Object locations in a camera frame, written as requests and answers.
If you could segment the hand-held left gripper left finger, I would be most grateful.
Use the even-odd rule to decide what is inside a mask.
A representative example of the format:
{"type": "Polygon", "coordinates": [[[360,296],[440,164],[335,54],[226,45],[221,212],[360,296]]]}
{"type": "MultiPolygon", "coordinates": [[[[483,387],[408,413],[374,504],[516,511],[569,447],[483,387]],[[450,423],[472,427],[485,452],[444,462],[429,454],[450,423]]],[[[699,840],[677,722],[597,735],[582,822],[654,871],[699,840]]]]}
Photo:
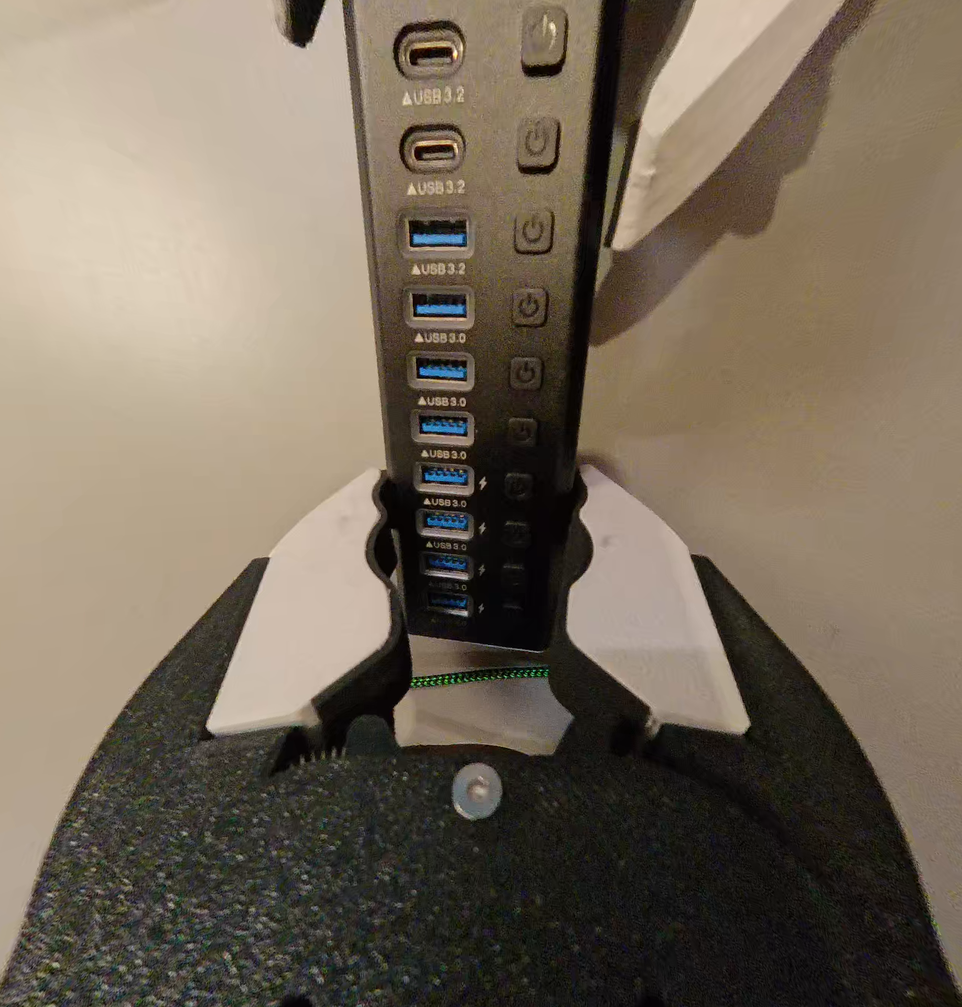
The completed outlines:
{"type": "Polygon", "coordinates": [[[395,709],[412,681],[384,501],[367,469],[273,548],[209,712],[234,737],[302,728],[328,748],[374,732],[396,747],[395,709]]]}

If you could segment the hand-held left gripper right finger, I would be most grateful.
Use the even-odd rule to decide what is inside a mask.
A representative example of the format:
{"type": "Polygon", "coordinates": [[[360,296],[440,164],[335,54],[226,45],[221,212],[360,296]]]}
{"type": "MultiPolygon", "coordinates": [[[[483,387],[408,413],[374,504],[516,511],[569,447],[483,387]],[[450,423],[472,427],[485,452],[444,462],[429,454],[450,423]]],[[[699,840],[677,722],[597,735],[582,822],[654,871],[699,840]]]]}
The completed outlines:
{"type": "Polygon", "coordinates": [[[751,719],[689,548],[593,465],[568,532],[553,695],[607,735],[664,726],[744,736],[751,719]]]}

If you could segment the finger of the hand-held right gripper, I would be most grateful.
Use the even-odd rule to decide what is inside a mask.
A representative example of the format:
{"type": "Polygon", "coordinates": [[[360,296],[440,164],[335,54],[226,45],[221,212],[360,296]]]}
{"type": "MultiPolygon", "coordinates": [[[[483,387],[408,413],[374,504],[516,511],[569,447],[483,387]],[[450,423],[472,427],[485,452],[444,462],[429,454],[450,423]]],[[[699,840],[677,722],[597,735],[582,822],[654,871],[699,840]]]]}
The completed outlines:
{"type": "Polygon", "coordinates": [[[749,132],[840,1],[679,2],[638,83],[609,247],[628,251],[679,208],[749,132]]]}
{"type": "Polygon", "coordinates": [[[275,24],[282,37],[291,45],[305,48],[315,36],[325,0],[273,1],[275,24]]]}

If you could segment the black USB hub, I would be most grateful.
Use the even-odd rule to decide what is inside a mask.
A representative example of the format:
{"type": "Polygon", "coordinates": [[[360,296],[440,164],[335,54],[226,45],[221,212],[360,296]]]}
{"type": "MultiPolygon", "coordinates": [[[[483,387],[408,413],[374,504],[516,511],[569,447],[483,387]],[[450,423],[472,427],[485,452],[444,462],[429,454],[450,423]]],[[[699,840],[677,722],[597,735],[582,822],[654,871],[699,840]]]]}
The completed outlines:
{"type": "Polygon", "coordinates": [[[413,635],[548,648],[625,2],[343,2],[413,635]]]}

